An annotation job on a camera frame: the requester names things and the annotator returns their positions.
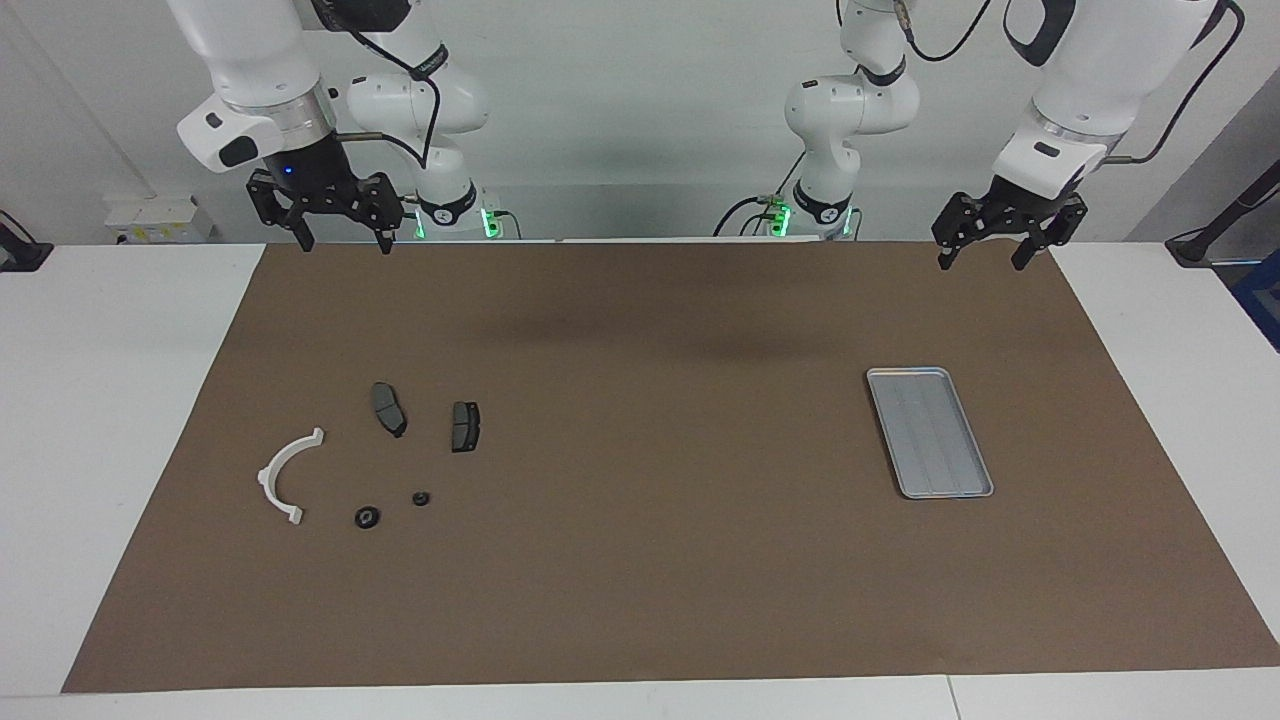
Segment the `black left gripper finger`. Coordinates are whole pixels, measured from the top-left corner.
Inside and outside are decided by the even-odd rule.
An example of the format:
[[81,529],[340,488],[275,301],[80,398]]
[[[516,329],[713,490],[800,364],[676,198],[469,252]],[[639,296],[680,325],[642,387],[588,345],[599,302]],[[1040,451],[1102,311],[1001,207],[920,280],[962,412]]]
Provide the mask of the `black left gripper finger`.
[[932,223],[932,236],[938,246],[940,269],[948,270],[959,254],[983,240],[980,227],[982,202],[973,196],[956,192]]
[[1062,206],[1044,219],[1036,219],[1012,255],[1012,268],[1023,272],[1030,261],[1050,247],[1066,245],[1083,223],[1088,206],[1080,195],[1070,195]]

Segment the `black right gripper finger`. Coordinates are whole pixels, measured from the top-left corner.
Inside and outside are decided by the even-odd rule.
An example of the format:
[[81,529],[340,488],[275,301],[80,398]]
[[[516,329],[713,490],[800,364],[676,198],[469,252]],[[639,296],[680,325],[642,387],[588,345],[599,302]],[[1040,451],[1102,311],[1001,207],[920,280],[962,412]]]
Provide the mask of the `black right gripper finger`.
[[305,219],[308,210],[303,195],[284,190],[271,176],[251,176],[247,179],[247,192],[260,222],[264,225],[289,231],[303,252],[311,252],[315,237]]
[[389,255],[404,219],[404,206],[385,173],[358,182],[358,218],[374,233],[381,255]]

